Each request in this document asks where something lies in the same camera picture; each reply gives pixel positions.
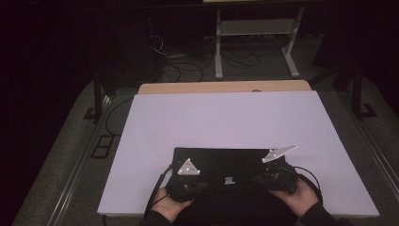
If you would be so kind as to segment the person's left hand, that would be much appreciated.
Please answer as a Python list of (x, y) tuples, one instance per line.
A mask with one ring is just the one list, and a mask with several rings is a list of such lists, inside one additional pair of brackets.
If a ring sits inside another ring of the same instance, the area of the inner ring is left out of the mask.
[(167, 190), (162, 187), (155, 194), (155, 202), (152, 205), (152, 211), (155, 211), (165, 217), (172, 223), (177, 216), (193, 202), (176, 202), (170, 198)]

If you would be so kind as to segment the white metal stand frame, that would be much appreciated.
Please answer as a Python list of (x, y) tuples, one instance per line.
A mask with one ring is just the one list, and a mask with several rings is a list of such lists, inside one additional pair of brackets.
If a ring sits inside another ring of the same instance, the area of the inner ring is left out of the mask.
[(216, 14), (215, 25), (215, 79), (223, 78), (222, 57), (221, 57), (221, 38), (228, 36), (252, 36), (252, 35), (288, 35), (288, 43), (280, 50), (284, 56), (287, 67), (293, 78), (299, 77), (292, 58), (292, 50), (298, 29), (301, 24), (305, 8), (300, 7), (294, 18), (288, 19), (262, 19), (262, 20), (234, 20), (223, 21), (220, 19), (221, 12)]

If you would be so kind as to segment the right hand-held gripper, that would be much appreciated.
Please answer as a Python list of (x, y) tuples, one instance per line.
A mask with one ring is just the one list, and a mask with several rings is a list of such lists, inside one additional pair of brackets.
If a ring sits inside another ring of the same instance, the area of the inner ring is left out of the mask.
[(296, 148), (297, 145), (294, 144), (283, 148), (269, 149), (267, 155), (262, 158), (263, 172), (253, 176), (251, 181), (268, 190), (294, 194), (297, 190), (298, 173), (285, 161), (284, 156)]

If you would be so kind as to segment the black tank top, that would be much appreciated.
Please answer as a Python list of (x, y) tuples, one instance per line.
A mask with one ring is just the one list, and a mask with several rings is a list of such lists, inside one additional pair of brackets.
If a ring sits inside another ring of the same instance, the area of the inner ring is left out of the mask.
[(264, 186), (251, 179), (263, 172), (267, 149), (174, 150), (172, 171), (190, 158), (207, 184), (174, 226), (295, 226), (297, 216)]

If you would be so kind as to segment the black metal stand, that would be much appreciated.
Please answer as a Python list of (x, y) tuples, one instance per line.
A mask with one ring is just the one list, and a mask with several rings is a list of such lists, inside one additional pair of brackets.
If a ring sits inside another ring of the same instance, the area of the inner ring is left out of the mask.
[(103, 88), (102, 79), (98, 74), (94, 76), (92, 87), (93, 106), (86, 110), (84, 120), (93, 120), (94, 123), (98, 123), (102, 118), (105, 106), (108, 103), (108, 95)]
[(352, 111), (358, 120), (363, 121), (364, 118), (374, 118), (377, 116), (375, 110), (370, 104), (364, 104), (361, 101), (362, 94), (362, 74), (359, 65), (354, 64), (353, 74), (353, 91), (352, 91)]

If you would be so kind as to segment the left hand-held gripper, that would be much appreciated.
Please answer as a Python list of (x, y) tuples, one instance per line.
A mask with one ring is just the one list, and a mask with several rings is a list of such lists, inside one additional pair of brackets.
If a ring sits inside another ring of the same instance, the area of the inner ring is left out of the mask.
[(200, 170), (190, 158), (179, 161), (166, 185), (170, 198), (176, 202), (195, 200), (207, 184), (200, 180)]

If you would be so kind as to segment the person's right hand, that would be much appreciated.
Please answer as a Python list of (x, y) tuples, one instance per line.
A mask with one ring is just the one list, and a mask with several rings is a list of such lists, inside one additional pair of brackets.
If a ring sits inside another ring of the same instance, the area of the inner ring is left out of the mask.
[(270, 193), (281, 199), (299, 218), (303, 217), (307, 211), (319, 202), (316, 194), (311, 187), (299, 179), (296, 183), (297, 190), (294, 194), (283, 191), (272, 191)]

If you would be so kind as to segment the metal floor rail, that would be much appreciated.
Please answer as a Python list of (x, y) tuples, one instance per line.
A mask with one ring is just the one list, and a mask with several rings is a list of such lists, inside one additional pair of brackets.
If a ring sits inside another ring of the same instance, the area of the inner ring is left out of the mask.
[(58, 198), (56, 207), (47, 223), (47, 226), (61, 226), (62, 220), (71, 203), (74, 191), (82, 177), (84, 167), (88, 161), (88, 156), (92, 152), (94, 138), (100, 134), (101, 123), (103, 121), (104, 117), (100, 116), (90, 125), (90, 132), (88, 134), (88, 137), (86, 138), (80, 154), (75, 161), (72, 172), (60, 194), (60, 197)]
[(338, 96), (342, 102), (342, 105), (348, 111), (352, 121), (361, 133), (364, 142), (371, 152), (371, 156), (374, 159), (376, 166), (391, 189), (393, 196), (399, 202), (399, 175), (395, 173), (393, 167), (388, 161), (388, 158), (382, 153), (381, 148), (373, 138), (372, 133), (366, 126), (364, 120), (360, 119), (355, 113), (352, 112), (351, 101), (349, 98), (343, 93), (339, 93)]

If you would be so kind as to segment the white board sheet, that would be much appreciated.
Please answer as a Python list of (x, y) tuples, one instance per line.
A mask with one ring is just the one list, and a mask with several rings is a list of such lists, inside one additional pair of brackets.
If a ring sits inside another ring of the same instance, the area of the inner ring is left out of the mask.
[(378, 211), (314, 91), (137, 94), (98, 211), (143, 214), (177, 147), (282, 148), (289, 163), (318, 179), (338, 217)]

